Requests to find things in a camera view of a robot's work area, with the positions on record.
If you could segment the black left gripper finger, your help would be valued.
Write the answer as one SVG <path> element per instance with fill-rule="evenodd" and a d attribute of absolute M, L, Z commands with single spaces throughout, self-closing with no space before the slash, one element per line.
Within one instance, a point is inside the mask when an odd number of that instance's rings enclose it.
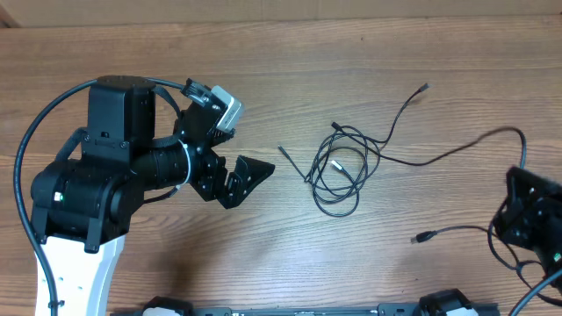
<path fill-rule="evenodd" d="M 211 141 L 212 146 L 218 146 L 219 144 L 225 143 L 231 140 L 235 136 L 235 130 L 232 129 L 230 132 L 222 132 L 218 129 L 213 131 L 213 137 Z"/>
<path fill-rule="evenodd" d="M 273 174 L 275 165 L 239 155 L 218 200 L 225 209 L 239 206 L 260 183 Z"/>

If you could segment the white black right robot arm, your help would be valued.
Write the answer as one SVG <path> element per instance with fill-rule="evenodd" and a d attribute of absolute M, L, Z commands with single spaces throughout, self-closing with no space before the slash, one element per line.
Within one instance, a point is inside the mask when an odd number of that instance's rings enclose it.
<path fill-rule="evenodd" d="M 506 174 L 505 209 L 494 216 L 501 241 L 533 251 L 546 276 L 561 270 L 561 185 L 526 169 Z"/>

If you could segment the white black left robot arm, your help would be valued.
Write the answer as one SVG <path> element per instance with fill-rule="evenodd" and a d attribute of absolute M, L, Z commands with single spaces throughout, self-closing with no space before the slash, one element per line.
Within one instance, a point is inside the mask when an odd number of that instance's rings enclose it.
<path fill-rule="evenodd" d="M 233 171 L 215 147 L 234 137 L 243 104 L 219 86 L 181 84 L 171 135 L 155 136 L 155 101 L 176 84 L 107 75 L 88 81 L 87 124 L 32 181 L 21 212 L 38 268 L 38 315 L 103 315 L 134 213 L 190 185 L 204 200 L 239 206 L 274 165 L 239 156 Z"/>

